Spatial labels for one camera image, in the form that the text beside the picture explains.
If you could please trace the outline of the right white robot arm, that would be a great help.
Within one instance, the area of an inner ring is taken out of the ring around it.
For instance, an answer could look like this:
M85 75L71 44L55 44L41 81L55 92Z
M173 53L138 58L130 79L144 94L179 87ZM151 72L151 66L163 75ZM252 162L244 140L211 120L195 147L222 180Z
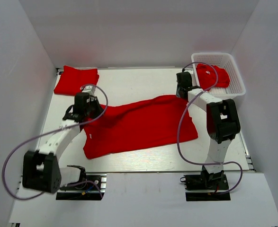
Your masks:
M206 130L210 145L199 175L186 175L184 183L189 191L218 191L228 189L224 174L224 160L232 140L240 132L235 102L222 100L192 84L189 72L179 72L176 96L195 104L206 112Z

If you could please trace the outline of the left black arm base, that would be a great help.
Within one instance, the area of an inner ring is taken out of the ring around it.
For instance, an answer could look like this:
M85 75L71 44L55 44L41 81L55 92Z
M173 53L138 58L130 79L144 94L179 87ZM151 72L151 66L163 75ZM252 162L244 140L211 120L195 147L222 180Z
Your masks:
M56 194L57 201L100 201L105 194L107 174L90 174L86 176L87 181L74 187L63 187Z

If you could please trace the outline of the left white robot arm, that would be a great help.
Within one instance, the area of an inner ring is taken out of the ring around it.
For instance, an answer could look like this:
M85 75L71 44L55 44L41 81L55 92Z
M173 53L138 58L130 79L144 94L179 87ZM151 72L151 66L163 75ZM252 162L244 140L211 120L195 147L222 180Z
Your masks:
M27 151L23 159L24 188L54 194L62 187L81 189L87 184L85 168L77 165L59 166L63 152L79 135L86 121L94 121L104 109L92 92L80 92L74 97L62 118L59 131L36 151Z

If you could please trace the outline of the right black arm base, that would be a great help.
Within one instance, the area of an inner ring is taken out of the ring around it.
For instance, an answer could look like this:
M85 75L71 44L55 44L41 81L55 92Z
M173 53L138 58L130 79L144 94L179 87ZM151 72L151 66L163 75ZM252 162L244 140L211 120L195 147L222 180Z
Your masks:
M221 180L205 183L201 175L184 175L180 182L185 186L186 201L230 201L230 193L226 175Z

